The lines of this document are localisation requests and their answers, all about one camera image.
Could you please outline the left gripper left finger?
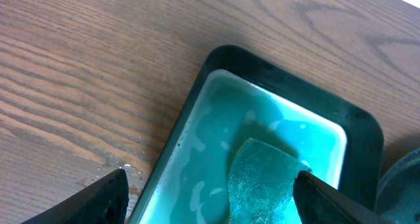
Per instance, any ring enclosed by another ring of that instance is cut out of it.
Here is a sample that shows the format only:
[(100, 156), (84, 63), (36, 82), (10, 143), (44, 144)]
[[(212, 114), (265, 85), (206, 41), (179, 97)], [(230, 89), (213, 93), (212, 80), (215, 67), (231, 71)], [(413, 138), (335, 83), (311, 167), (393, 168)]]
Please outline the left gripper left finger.
[(128, 203), (126, 172), (116, 169), (22, 224), (124, 224)]

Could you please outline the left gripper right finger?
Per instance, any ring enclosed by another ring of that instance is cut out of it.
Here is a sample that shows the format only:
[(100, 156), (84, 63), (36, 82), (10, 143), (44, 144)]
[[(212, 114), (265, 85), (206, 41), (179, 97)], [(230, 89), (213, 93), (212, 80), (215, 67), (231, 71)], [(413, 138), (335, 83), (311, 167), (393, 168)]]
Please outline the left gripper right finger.
[(295, 178), (293, 199), (303, 224), (392, 224), (308, 171)]

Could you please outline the green yellow sponge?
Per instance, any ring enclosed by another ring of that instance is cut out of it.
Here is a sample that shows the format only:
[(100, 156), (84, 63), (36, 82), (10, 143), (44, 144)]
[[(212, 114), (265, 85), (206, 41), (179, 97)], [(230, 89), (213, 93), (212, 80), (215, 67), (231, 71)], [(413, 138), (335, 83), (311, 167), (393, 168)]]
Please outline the green yellow sponge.
[(250, 138), (228, 174), (231, 223), (285, 223), (300, 171), (312, 169), (288, 153)]

